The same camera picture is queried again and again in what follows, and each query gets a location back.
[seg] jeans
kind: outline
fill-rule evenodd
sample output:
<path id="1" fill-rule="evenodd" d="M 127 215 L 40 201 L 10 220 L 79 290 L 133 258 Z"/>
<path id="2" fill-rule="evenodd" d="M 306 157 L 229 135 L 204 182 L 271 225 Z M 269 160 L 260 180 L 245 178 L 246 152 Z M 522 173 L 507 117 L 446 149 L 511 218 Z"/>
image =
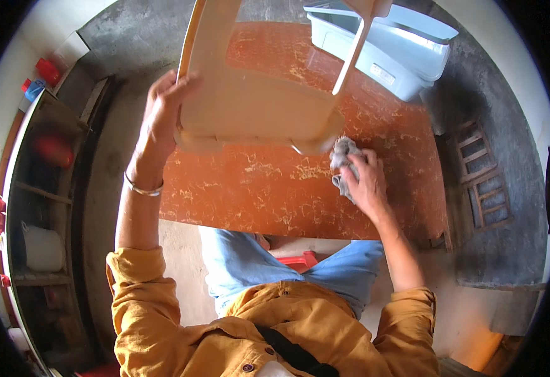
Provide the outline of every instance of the jeans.
<path id="1" fill-rule="evenodd" d="M 337 293 L 360 319 L 369 304 L 378 260 L 384 253 L 380 241 L 350 241 L 350 245 L 300 274 L 279 262 L 250 234 L 204 226 L 199 227 L 199 234 L 208 269 L 205 280 L 219 317 L 248 288 L 280 281 L 306 281 Z"/>

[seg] red bottle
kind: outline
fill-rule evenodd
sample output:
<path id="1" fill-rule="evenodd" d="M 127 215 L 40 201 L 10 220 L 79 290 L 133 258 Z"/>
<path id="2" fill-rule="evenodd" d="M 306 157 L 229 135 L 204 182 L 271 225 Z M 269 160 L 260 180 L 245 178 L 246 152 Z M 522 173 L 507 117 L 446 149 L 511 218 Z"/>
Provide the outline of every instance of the red bottle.
<path id="1" fill-rule="evenodd" d="M 57 67 L 55 67 L 55 65 L 48 60 L 45 60 L 43 58 L 38 59 L 38 63 L 36 63 L 36 69 L 38 70 L 38 73 L 40 73 L 42 78 L 45 79 L 47 84 L 51 87 L 57 85 L 57 83 L 61 79 L 61 74 L 59 73 Z"/>
<path id="2" fill-rule="evenodd" d="M 69 169 L 74 162 L 72 148 L 58 136 L 39 136 L 34 141 L 34 147 L 50 166 Z"/>

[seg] rag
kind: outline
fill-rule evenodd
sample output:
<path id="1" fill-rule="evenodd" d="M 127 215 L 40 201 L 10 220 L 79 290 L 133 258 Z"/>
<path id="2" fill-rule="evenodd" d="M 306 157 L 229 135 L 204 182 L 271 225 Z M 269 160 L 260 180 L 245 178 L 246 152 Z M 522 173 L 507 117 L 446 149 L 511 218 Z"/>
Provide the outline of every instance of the rag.
<path id="1" fill-rule="evenodd" d="M 350 171 L 352 171 L 354 177 L 356 177 L 358 181 L 359 172 L 356 170 L 354 164 L 350 162 L 348 158 L 346 158 L 348 154 L 360 155 L 363 156 L 363 158 L 365 157 L 363 152 L 361 152 L 361 150 L 356 147 L 356 143 L 352 139 L 347 136 L 342 136 L 336 141 L 336 144 L 333 145 L 333 151 L 331 151 L 331 153 L 329 154 L 329 159 L 331 160 L 329 167 L 332 170 L 339 169 L 340 167 L 344 166 L 349 167 Z M 341 174 L 336 174 L 335 176 L 331 177 L 331 182 L 334 186 L 340 189 L 341 196 L 345 196 L 346 198 L 350 199 L 353 204 L 356 204 L 352 195 L 350 195 L 348 185 L 346 184 L 346 181 Z"/>

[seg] bracelet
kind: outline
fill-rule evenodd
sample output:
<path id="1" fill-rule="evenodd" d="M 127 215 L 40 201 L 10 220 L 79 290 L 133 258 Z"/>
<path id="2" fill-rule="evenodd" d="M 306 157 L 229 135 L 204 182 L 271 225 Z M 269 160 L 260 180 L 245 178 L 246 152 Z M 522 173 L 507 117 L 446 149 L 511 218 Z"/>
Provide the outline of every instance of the bracelet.
<path id="1" fill-rule="evenodd" d="M 160 187 L 155 190 L 141 190 L 140 188 L 136 187 L 132 181 L 130 181 L 130 179 L 126 175 L 126 171 L 124 171 L 124 182 L 130 190 L 137 192 L 138 194 L 145 195 L 147 197 L 157 197 L 164 189 L 164 180 L 162 180 L 162 184 L 160 185 Z"/>

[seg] chair backrest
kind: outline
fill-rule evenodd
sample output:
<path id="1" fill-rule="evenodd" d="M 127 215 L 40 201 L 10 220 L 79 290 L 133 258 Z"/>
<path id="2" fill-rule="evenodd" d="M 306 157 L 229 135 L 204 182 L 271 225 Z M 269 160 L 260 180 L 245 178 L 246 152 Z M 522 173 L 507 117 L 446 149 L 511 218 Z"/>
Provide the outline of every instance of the chair backrest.
<path id="1" fill-rule="evenodd" d="M 334 87 L 326 92 L 227 65 L 226 49 L 241 0 L 197 0 L 178 74 L 199 72 L 204 88 L 182 106 L 177 144 L 187 150 L 219 149 L 225 143 L 291 145 L 308 155 L 330 149 L 344 124 L 335 106 L 382 4 L 389 10 L 387 0 L 348 1 L 363 20 Z"/>

